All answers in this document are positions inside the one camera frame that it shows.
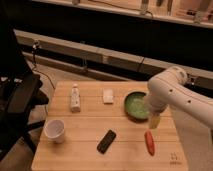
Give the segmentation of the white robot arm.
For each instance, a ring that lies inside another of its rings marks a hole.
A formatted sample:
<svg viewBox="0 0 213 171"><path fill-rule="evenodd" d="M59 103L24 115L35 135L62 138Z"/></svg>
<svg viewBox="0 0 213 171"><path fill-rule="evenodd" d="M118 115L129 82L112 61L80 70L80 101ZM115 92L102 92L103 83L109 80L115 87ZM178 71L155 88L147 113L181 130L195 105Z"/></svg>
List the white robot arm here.
<svg viewBox="0 0 213 171"><path fill-rule="evenodd" d="M213 129L213 99L185 88L187 80L184 69L172 66L148 81L149 93L145 97L145 104L150 112L150 129L158 127L160 114L168 105L179 108Z"/></svg>

